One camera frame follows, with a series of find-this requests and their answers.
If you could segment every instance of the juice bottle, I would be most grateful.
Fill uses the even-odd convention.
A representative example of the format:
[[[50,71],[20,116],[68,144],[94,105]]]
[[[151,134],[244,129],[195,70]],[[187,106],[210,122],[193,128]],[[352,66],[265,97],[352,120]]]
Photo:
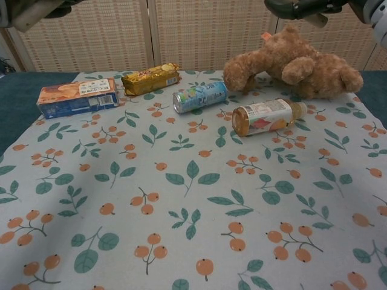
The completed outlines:
[[[232,114],[232,127],[240,137],[286,128],[307,113],[302,102],[277,99],[241,106]]]

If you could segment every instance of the woven panel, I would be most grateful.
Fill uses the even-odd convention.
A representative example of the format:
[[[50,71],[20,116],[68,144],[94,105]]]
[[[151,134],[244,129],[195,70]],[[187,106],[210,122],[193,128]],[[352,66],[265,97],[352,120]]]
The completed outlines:
[[[367,71],[387,70],[387,49],[377,46],[365,68]]]
[[[223,69],[262,45],[270,13],[257,0],[155,0],[160,60],[182,69]]]
[[[37,71],[123,71],[153,65],[145,31],[139,0],[89,0],[20,35]]]
[[[354,68],[364,69],[375,46],[372,28],[361,23],[349,5],[345,5],[339,14],[326,16],[328,23],[323,28],[316,28],[303,20],[292,23],[317,50],[337,54]]]

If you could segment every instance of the blue can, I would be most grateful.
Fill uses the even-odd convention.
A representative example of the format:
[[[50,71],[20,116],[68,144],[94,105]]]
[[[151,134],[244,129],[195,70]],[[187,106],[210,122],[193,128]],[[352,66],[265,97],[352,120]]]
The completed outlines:
[[[224,102],[227,98],[227,88],[224,82],[209,83],[182,92],[174,93],[174,108],[179,114],[194,109]]]

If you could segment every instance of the brown teddy bear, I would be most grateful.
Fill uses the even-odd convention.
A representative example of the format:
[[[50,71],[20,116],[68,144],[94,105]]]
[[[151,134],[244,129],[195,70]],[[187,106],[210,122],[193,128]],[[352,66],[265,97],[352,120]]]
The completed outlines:
[[[260,50],[229,60],[224,67],[224,83],[230,91],[247,92],[255,86],[254,76],[263,71],[291,85],[306,99],[335,98],[363,86],[357,70],[334,54],[316,51],[292,25],[269,35]]]

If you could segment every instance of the floral tablecloth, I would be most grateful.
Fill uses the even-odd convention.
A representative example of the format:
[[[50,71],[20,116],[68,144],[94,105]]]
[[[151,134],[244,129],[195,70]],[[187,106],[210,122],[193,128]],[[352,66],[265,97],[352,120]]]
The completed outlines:
[[[179,84],[37,120],[0,158],[0,288],[386,289],[386,131],[354,94],[308,101],[286,130],[238,137],[249,95],[184,115]]]

